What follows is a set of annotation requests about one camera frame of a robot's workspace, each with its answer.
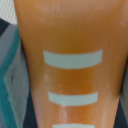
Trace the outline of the grey-green gripper right finger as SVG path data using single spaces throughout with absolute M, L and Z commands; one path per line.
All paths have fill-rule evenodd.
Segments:
M 128 93 L 120 95 L 114 128 L 128 128 Z

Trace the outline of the grey-green gripper left finger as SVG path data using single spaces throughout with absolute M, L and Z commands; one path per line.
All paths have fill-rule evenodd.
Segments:
M 0 128 L 34 128 L 27 65 L 16 25 L 0 32 Z

